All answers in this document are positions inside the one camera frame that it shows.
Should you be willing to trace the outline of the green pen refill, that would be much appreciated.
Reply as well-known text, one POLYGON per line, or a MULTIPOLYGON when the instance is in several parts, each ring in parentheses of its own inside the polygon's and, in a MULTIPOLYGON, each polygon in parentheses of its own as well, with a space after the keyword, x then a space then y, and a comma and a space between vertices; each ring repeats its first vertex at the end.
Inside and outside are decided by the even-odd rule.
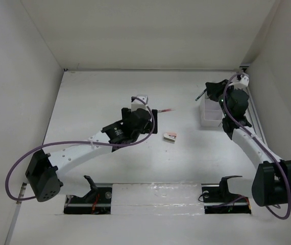
POLYGON ((195 101, 198 101, 205 93, 206 93, 207 89, 204 89, 195 99, 195 101))

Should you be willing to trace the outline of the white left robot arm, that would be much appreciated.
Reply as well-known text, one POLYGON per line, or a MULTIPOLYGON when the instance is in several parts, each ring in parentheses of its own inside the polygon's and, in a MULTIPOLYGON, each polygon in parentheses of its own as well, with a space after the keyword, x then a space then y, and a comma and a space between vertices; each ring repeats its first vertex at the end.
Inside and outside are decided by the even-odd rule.
POLYGON ((70 143, 69 147, 45 153, 33 151, 26 170, 26 178, 38 202, 46 202, 60 193, 63 177, 73 168, 104 154, 141 143, 139 136, 158 132, 155 109, 122 109, 122 119, 116 121, 88 138, 87 141, 70 143))

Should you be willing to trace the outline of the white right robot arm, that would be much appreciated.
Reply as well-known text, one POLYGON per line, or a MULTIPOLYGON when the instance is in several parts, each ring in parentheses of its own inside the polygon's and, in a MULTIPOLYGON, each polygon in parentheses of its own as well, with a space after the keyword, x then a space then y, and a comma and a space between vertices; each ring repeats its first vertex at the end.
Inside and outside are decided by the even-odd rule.
POLYGON ((241 81, 229 83, 207 82, 206 93, 217 102, 223 112, 224 132, 236 143, 256 168, 251 193, 260 206, 291 204, 291 160, 283 160, 274 154, 256 135, 245 113, 249 95, 238 88, 241 81))

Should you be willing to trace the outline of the red pen refill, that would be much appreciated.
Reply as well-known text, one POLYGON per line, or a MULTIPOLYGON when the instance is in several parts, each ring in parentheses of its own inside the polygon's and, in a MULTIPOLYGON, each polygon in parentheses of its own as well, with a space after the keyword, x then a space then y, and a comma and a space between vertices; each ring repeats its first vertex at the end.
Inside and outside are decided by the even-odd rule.
POLYGON ((171 112, 174 110, 175 110, 174 108, 162 109, 162 110, 158 110, 158 113, 171 112))

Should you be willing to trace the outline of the white compartment organizer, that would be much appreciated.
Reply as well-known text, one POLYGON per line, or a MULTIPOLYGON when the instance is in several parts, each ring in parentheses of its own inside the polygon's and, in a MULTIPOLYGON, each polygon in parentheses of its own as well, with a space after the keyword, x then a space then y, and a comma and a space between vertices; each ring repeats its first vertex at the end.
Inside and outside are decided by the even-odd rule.
POLYGON ((223 112, 218 102, 201 99, 200 105, 200 126, 205 128, 218 128, 222 124, 223 112))

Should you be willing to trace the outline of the pink white mini stapler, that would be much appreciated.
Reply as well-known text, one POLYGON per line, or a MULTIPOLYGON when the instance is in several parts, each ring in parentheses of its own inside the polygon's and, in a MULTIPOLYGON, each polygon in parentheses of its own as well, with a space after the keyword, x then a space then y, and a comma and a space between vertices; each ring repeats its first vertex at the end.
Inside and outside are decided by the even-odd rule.
POLYGON ((174 132, 165 132, 163 134, 163 140, 169 142, 176 142, 177 134, 174 132))

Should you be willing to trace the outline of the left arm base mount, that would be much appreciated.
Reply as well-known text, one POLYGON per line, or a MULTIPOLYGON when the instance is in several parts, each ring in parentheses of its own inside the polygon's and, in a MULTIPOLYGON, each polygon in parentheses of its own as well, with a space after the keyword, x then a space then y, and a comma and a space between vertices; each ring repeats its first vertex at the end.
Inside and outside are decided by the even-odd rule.
POLYGON ((97 185, 90 176, 84 178, 89 184, 89 192, 84 196, 67 195, 63 213, 68 215, 107 215, 111 214, 113 184, 97 185))

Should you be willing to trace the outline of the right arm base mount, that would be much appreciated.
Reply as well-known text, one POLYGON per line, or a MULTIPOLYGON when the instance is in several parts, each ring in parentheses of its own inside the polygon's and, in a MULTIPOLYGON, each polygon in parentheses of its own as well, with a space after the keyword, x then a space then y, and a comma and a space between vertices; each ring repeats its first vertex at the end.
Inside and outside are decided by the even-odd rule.
POLYGON ((201 184, 198 201, 204 204, 205 214, 252 214, 249 198, 231 193, 228 180, 241 176, 222 177, 218 184, 201 184))

